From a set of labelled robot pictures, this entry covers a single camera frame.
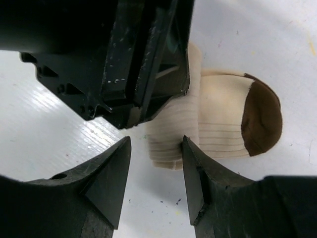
white table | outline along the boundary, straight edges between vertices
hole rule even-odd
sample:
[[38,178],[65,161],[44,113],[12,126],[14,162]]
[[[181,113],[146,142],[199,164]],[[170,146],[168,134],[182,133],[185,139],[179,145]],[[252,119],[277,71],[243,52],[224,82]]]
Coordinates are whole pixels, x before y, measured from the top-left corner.
[[[203,65],[253,74],[281,99],[280,142],[264,155],[220,161],[248,178],[317,174],[316,9],[315,0],[196,0],[191,40],[203,51]],[[130,135],[131,166],[113,237],[195,237],[183,174],[152,167],[143,126],[117,131],[103,119],[83,121],[36,81],[18,53],[0,52],[0,95],[0,174],[49,178]]]

black plastic part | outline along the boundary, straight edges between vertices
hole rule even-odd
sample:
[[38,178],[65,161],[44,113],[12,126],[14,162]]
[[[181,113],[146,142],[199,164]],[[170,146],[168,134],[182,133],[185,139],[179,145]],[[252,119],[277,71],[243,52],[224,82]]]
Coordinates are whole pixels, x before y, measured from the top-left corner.
[[130,128],[189,87],[194,0],[0,0],[0,49],[85,120]]
[[51,179],[0,177],[3,238],[110,238],[118,228],[131,156],[126,137]]
[[183,168],[196,238],[317,237],[317,177],[252,181],[183,139]]

beige sock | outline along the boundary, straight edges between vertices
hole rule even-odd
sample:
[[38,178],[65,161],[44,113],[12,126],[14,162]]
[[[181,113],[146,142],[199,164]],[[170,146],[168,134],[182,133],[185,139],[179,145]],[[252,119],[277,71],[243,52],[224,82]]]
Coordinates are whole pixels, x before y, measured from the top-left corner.
[[192,44],[189,62],[188,94],[146,123],[154,166],[182,169],[184,135],[212,158],[255,156],[277,143],[282,133],[280,102],[266,84],[241,72],[201,70],[201,53]]

yellow spot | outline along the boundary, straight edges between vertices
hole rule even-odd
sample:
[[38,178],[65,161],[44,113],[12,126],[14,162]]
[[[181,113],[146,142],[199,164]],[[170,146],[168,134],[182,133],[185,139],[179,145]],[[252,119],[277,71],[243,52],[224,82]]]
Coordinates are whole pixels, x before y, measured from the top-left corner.
[[309,32],[308,32],[308,43],[309,43],[309,46],[311,47],[311,51],[312,51],[313,55],[316,56],[315,47],[314,47],[314,44],[313,44],[313,41],[312,41],[312,38],[311,38],[311,35]]

white surface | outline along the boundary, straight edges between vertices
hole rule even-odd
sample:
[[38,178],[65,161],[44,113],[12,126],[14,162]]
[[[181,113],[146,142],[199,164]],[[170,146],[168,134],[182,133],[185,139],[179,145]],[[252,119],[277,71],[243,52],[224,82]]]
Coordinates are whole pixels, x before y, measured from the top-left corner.
[[[255,158],[221,161],[249,178],[317,174],[316,9],[315,0],[196,0],[191,38],[204,66],[249,72],[281,99],[280,142]],[[49,178],[130,134],[130,173],[113,237],[195,237],[183,174],[152,167],[144,134],[135,132],[142,126],[118,132],[102,119],[81,120],[35,80],[34,67],[17,53],[0,52],[0,94],[1,174]]]

